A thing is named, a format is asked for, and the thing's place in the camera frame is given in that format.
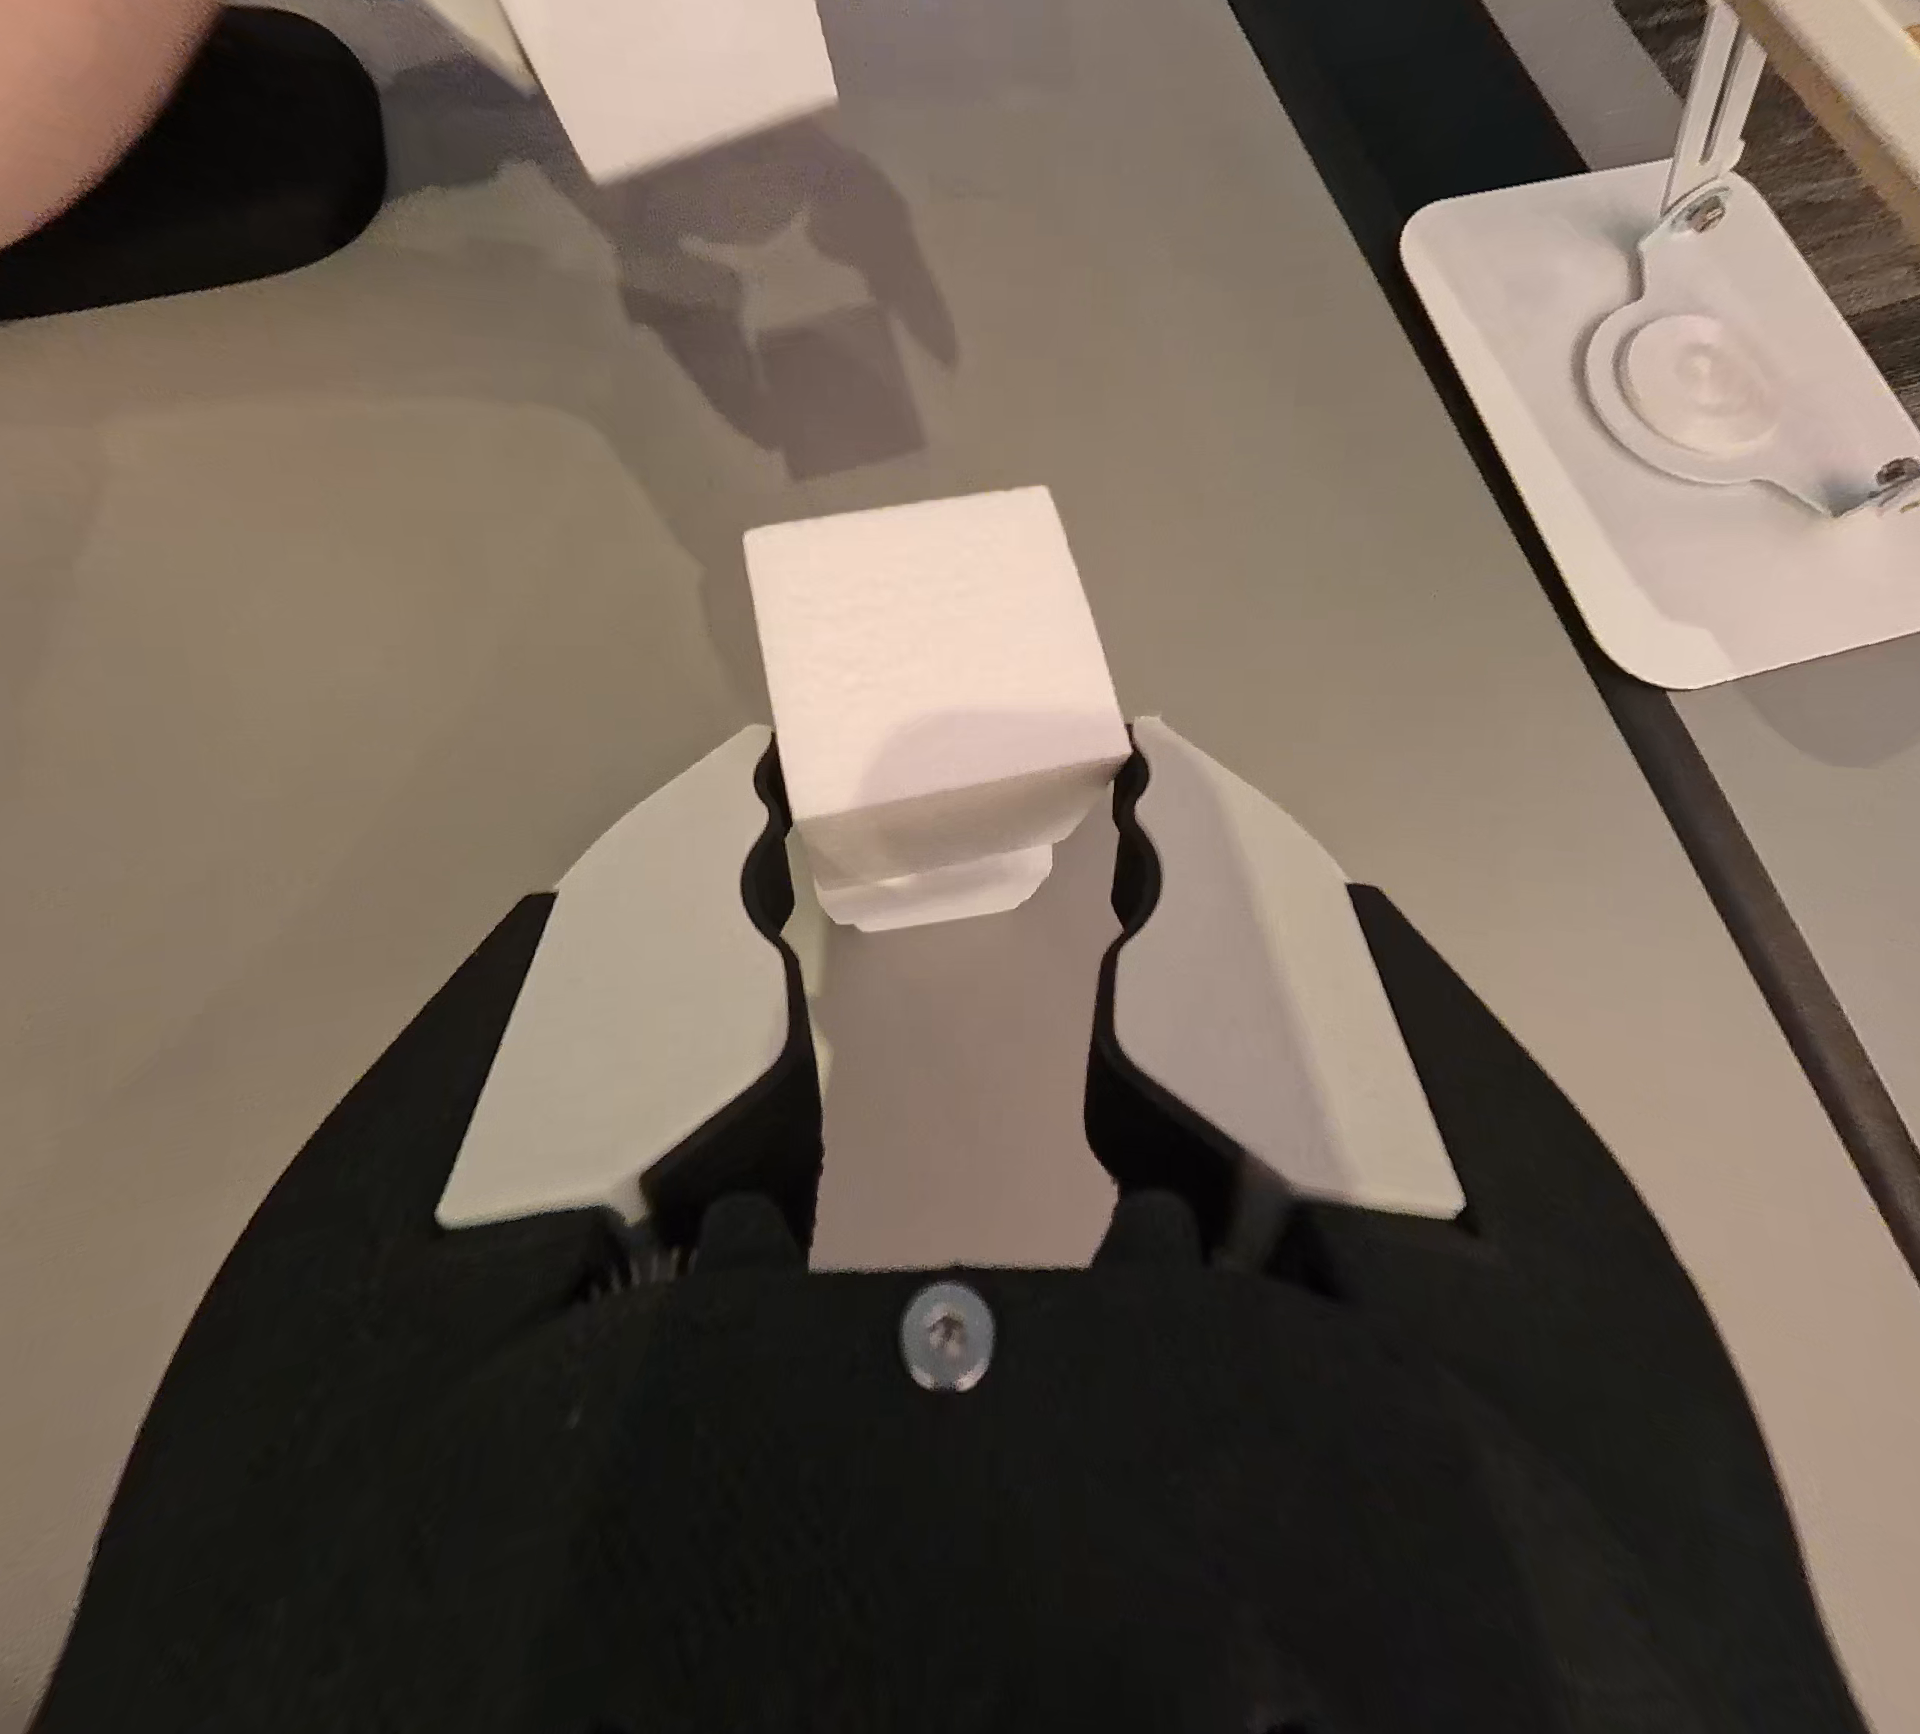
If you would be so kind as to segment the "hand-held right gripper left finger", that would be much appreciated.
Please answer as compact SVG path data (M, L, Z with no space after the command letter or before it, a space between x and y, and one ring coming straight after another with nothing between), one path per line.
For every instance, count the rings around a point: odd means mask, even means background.
M792 814L748 725L628 809L559 877L435 1208L441 1230L570 1212L690 1249L767 1199L813 1240L823 1104Z

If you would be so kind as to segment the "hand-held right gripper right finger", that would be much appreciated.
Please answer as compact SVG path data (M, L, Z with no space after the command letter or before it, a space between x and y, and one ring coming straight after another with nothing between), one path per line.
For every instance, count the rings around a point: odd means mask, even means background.
M1240 1267L1310 1201L1458 1223L1467 1196L1342 866L1166 719L1130 738L1085 1064L1116 1190L1179 1197L1202 1254Z

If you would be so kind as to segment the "person's left forearm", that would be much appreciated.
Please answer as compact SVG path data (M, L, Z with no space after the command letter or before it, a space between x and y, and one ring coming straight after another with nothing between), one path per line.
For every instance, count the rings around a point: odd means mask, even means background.
M1 0L1 244L127 152L225 0Z

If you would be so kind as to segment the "white and wooden document stand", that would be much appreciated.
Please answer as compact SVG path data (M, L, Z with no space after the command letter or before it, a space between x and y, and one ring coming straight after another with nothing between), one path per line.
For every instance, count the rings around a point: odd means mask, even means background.
M1412 292L1598 647L1701 689L1918 628L1915 421L1740 171L1773 67L1915 234L1915 0L1703 0L1663 162L1436 202Z

